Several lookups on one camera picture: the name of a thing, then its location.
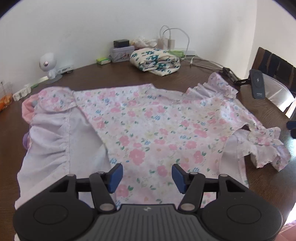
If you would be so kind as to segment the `pink floral dress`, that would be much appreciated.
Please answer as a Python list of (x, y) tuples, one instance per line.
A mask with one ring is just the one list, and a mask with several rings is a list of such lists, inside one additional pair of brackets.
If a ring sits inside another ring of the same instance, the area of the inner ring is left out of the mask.
[(17, 175), (19, 208), (68, 174), (87, 178), (123, 165), (113, 198), (121, 204), (179, 204), (171, 168), (208, 178), (228, 174), (248, 185), (245, 156), (255, 167), (282, 170), (290, 153), (278, 127), (265, 128), (219, 74), (186, 92), (152, 84), (38, 93), (30, 147)]

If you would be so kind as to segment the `dark wooden chair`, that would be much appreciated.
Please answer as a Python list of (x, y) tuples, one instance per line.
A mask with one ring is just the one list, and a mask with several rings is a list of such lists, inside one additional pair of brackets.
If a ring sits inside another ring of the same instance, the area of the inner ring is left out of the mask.
[(295, 66), (259, 47), (252, 65), (263, 73), (265, 96), (285, 115), (295, 115)]

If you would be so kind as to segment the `pink blue purple garment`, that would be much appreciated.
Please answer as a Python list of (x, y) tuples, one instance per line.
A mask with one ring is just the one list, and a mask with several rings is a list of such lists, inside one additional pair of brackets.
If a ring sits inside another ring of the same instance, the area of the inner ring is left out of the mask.
[[(31, 124), (32, 118), (35, 115), (34, 108), (38, 103), (38, 94), (34, 94), (26, 99), (22, 103), (22, 118), (29, 125)], [(23, 147), (28, 150), (30, 147), (29, 132), (25, 133), (23, 136)]]

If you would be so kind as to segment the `white small device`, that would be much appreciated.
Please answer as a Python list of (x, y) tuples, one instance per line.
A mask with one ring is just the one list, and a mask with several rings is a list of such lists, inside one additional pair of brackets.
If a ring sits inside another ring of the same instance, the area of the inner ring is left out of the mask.
[(71, 72), (71, 71), (73, 71), (73, 66), (72, 65), (68, 65), (68, 66), (59, 68), (57, 70), (57, 74), (58, 75), (63, 75), (65, 73), (68, 73), (68, 72)]

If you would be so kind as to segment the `green tissue pack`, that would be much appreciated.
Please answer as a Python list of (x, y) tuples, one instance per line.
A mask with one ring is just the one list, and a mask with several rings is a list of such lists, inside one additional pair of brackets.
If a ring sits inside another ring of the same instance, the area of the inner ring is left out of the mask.
[(96, 59), (96, 63), (99, 65), (106, 65), (111, 63), (111, 59), (109, 57), (98, 58)]

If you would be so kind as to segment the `white power strip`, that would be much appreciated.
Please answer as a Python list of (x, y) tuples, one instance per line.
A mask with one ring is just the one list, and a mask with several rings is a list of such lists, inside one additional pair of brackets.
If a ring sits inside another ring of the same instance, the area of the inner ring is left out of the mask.
[(184, 55), (196, 55), (196, 51), (195, 50), (186, 50), (186, 49), (182, 49), (182, 48), (177, 48), (176, 51), (182, 52)]

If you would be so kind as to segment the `folded teal floral cloth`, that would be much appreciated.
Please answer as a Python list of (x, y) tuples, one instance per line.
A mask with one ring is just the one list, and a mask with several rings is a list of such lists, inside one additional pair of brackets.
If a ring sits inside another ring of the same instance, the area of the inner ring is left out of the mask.
[(166, 76), (179, 70), (180, 59), (167, 50), (143, 48), (135, 50), (129, 59), (130, 63), (143, 72)]

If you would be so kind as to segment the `lavender tin box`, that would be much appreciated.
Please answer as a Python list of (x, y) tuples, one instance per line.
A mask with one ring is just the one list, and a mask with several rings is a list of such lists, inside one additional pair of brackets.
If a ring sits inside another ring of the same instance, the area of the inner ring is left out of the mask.
[(110, 59), (112, 63), (129, 61), (131, 54), (134, 52), (134, 46), (127, 46), (122, 48), (113, 48), (110, 51)]

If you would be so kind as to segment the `white round robot toy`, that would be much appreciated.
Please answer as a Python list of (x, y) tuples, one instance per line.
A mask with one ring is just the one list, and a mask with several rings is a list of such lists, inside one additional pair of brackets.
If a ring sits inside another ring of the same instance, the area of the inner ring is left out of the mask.
[(48, 83), (57, 82), (62, 78), (62, 75), (57, 73), (56, 70), (57, 60), (54, 57), (53, 53), (46, 53), (41, 56), (39, 60), (40, 69), (46, 73), (48, 77)]

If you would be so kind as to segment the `clear box orange snacks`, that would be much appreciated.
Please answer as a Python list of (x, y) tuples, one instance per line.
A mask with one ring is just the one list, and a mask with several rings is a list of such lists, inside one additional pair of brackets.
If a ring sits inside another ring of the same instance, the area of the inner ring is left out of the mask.
[(11, 83), (4, 83), (4, 81), (1, 81), (0, 91), (0, 112), (2, 112), (13, 101)]

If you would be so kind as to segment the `black charger block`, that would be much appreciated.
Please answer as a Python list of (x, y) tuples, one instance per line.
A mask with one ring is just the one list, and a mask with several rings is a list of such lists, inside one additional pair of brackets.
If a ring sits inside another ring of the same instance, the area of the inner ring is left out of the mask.
[(114, 48), (124, 48), (130, 46), (130, 41), (128, 39), (121, 39), (113, 41)]

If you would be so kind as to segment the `white power adapter right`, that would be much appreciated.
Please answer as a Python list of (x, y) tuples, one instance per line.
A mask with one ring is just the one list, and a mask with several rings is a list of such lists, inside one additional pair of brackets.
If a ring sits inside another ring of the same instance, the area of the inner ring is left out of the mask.
[(175, 40), (174, 39), (168, 39), (168, 49), (169, 50), (175, 49)]

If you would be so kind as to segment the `white power adapter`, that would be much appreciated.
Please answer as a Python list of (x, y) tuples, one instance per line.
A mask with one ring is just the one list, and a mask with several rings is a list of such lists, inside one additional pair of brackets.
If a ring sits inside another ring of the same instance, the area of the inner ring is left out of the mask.
[(175, 49), (175, 40), (174, 39), (168, 39), (168, 49), (169, 50)]
[(158, 48), (158, 49), (163, 49), (163, 48), (164, 48), (164, 42), (163, 42), (163, 39), (158, 38), (157, 48)]

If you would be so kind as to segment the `white power adapter left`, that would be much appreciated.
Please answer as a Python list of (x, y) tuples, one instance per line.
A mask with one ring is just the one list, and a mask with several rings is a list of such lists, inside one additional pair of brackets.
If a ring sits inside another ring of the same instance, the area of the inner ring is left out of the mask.
[(158, 48), (158, 49), (163, 49), (163, 48), (164, 48), (164, 42), (163, 42), (163, 39), (158, 38), (157, 48)]

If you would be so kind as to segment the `crumpled white tissue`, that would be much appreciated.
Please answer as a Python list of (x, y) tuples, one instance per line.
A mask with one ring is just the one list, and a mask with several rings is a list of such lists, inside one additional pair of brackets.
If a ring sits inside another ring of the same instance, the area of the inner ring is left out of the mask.
[(155, 48), (157, 44), (157, 40), (148, 40), (144, 37), (138, 37), (131, 41), (131, 45), (133, 45), (135, 49)]

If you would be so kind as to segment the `black wireless charger stand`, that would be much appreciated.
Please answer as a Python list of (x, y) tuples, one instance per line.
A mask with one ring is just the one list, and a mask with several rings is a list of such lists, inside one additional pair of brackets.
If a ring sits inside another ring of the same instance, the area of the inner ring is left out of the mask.
[(253, 98), (265, 99), (265, 86), (262, 72), (256, 69), (250, 69), (249, 79)]

